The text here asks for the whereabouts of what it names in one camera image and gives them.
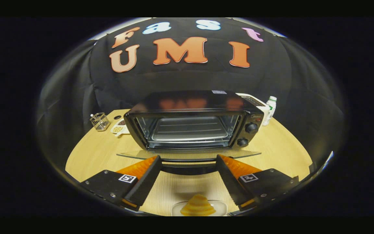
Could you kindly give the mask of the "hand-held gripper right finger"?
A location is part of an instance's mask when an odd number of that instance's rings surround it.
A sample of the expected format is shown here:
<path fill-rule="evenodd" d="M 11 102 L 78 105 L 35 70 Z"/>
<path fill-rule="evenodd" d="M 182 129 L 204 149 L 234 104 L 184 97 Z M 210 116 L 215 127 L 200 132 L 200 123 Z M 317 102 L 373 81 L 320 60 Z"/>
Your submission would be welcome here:
<path fill-rule="evenodd" d="M 298 176 L 273 168 L 261 170 L 221 154 L 216 156 L 216 169 L 240 211 L 265 208 L 300 183 Z"/>

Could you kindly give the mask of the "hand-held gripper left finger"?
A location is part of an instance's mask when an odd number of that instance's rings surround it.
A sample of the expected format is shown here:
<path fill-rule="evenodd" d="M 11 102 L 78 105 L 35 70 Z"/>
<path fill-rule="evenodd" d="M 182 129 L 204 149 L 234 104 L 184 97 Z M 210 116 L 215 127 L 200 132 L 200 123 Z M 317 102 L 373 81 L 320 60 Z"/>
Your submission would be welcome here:
<path fill-rule="evenodd" d="M 117 172 L 102 170 L 81 182 L 83 188 L 105 201 L 138 211 L 144 204 L 162 167 L 159 155 Z"/>

